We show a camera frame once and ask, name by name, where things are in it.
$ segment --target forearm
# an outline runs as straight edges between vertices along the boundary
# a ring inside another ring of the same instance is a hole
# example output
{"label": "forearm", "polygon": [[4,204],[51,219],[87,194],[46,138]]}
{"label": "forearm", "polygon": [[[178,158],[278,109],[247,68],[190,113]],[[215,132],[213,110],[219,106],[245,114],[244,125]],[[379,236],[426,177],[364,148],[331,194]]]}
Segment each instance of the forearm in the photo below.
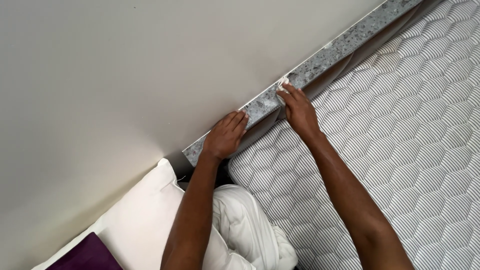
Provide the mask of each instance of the forearm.
{"label": "forearm", "polygon": [[219,160],[202,153],[183,195],[161,269],[201,269],[212,229],[212,201]]}
{"label": "forearm", "polygon": [[327,193],[352,238],[371,241],[379,232],[382,236],[386,233],[396,237],[388,220],[326,136],[319,131],[316,136],[306,139],[305,143],[318,165]]}

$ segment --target pillow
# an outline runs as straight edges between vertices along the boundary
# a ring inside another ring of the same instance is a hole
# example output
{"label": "pillow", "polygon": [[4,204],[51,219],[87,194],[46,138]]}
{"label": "pillow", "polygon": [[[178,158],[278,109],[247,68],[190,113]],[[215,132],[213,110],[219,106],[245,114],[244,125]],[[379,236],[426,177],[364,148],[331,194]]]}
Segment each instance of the pillow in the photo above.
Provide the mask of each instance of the pillow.
{"label": "pillow", "polygon": [[[123,198],[92,226],[33,270],[45,270],[91,232],[95,232],[124,270],[159,270],[168,234],[184,191],[168,160],[162,159]],[[254,269],[243,257],[230,253],[212,227],[203,269]]]}
{"label": "pillow", "polygon": [[95,233],[87,235],[47,270],[122,270]]}

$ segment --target striped mattress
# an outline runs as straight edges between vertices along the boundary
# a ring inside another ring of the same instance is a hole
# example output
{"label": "striped mattress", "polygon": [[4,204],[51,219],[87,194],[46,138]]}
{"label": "striped mattress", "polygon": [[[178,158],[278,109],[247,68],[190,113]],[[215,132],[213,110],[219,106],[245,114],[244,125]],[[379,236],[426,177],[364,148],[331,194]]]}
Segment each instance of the striped mattress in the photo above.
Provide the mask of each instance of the striped mattress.
{"label": "striped mattress", "polygon": [[[312,100],[321,129],[419,270],[480,270],[479,4],[442,1]],[[228,168],[285,231],[299,268],[361,269],[286,120]]]}

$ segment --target person's left hand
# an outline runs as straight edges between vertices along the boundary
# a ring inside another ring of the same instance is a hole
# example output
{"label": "person's left hand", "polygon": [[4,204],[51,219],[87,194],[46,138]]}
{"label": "person's left hand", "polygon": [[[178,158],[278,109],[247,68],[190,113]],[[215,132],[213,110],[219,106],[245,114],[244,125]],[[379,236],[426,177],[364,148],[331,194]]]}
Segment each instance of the person's left hand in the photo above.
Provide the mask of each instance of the person's left hand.
{"label": "person's left hand", "polygon": [[208,133],[202,154],[211,155],[220,161],[235,153],[241,138],[247,132],[247,123],[248,114],[245,110],[227,114]]}

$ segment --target hand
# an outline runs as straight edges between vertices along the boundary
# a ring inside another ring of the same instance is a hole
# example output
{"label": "hand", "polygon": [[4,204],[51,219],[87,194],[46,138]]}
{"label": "hand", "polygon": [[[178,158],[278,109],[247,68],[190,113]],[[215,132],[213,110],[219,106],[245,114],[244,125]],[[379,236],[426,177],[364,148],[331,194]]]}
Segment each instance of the hand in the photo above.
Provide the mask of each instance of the hand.
{"label": "hand", "polygon": [[323,133],[318,126],[317,115],[312,103],[300,88],[296,89],[290,83],[282,86],[290,93],[277,91],[277,94],[285,100],[288,123],[304,142],[315,140],[318,135]]}
{"label": "hand", "polygon": [[208,133],[202,154],[221,161],[237,151],[240,140],[247,132],[248,114],[245,110],[233,111],[220,120]]}

